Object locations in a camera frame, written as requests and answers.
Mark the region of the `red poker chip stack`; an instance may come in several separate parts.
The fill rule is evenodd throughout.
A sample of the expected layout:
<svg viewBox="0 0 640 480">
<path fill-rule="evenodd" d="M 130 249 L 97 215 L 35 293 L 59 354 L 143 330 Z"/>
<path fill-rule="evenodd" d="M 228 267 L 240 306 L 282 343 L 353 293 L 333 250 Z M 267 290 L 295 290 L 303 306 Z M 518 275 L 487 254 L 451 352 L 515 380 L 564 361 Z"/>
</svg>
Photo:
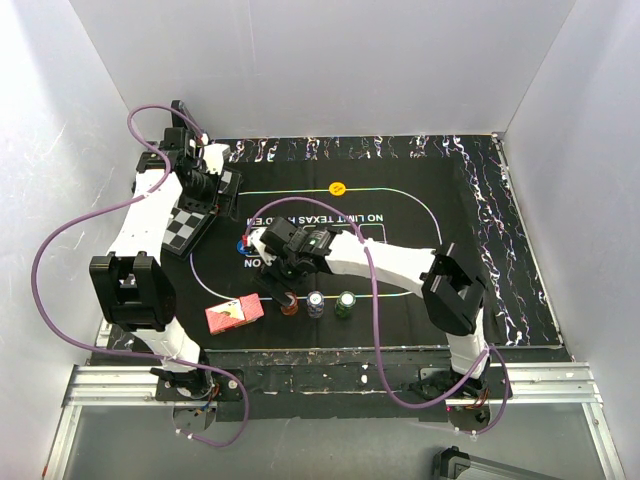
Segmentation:
<svg viewBox="0 0 640 480">
<path fill-rule="evenodd" d="M 280 306 L 281 312 L 285 316 L 293 316 L 298 312 L 298 298 L 295 294 L 288 292 L 287 299 L 288 303 Z"/>
</svg>

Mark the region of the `blue poker chip stack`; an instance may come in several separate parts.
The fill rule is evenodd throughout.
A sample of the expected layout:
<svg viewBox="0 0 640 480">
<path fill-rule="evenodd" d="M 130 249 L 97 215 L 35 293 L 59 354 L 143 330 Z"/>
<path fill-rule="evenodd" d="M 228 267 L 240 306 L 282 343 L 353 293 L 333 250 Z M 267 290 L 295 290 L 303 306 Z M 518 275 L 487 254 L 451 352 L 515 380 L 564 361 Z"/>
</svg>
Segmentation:
<svg viewBox="0 0 640 480">
<path fill-rule="evenodd" d="M 306 297 L 306 309 L 310 318 L 318 319 L 323 315 L 325 299 L 321 292 L 312 291 Z"/>
</svg>

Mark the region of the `blue small blind button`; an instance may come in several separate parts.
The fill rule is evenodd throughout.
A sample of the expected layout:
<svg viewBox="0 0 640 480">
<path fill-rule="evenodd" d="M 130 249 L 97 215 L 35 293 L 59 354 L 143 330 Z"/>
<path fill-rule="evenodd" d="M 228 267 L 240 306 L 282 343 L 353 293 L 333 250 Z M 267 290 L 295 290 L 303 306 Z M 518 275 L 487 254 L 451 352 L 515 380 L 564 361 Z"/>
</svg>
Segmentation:
<svg viewBox="0 0 640 480">
<path fill-rule="evenodd" d="M 247 255 L 249 253 L 249 251 L 246 249 L 246 246 L 244 245 L 242 240 L 240 240 L 237 243 L 236 248 L 237 248 L 237 251 L 242 255 Z"/>
</svg>

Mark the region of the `yellow big blind button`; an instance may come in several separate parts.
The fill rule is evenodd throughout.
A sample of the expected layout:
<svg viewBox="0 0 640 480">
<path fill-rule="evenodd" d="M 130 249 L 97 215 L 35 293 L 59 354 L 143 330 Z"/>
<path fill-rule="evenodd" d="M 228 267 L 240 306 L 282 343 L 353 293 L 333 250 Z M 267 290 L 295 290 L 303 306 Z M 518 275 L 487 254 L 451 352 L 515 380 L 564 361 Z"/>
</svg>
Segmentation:
<svg viewBox="0 0 640 480">
<path fill-rule="evenodd" d="M 339 197 L 342 196 L 346 193 L 347 188 L 346 185 L 342 182 L 339 181 L 335 181 L 332 182 L 329 187 L 328 187 L 328 191 L 331 195 Z"/>
</svg>

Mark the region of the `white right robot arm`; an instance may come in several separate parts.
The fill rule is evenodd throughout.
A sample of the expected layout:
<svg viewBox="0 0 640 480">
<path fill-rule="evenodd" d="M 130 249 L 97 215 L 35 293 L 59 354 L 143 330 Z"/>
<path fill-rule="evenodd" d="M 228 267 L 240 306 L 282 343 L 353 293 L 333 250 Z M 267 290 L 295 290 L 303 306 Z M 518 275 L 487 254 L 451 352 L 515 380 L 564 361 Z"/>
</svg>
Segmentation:
<svg viewBox="0 0 640 480">
<path fill-rule="evenodd" d="M 256 283 L 283 307 L 308 275 L 357 276 L 398 287 L 424 301 L 427 317 L 444 332 L 451 355 L 454 389 L 475 397 L 489 384 L 484 334 L 486 280 L 458 245 L 415 249 L 363 239 L 333 227 L 297 227 L 276 218 L 243 239 L 262 260 Z"/>
</svg>

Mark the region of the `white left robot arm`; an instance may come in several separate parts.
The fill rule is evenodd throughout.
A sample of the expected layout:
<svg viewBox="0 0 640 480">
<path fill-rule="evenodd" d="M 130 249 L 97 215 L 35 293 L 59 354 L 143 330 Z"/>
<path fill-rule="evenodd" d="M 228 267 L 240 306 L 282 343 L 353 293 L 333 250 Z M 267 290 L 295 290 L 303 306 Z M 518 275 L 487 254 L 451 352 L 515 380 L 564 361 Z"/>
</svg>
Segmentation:
<svg viewBox="0 0 640 480">
<path fill-rule="evenodd" d="M 174 208 L 217 214 L 226 204 L 236 175 L 226 169 L 226 144 L 170 127 L 157 145 L 140 156 L 134 195 L 123 226 L 107 254 L 89 265 L 104 319 L 142 341 L 159 357 L 156 375 L 184 397 L 200 400 L 214 387 L 211 373 L 198 366 L 200 346 L 176 317 L 177 294 L 161 268 L 161 250 Z"/>
</svg>

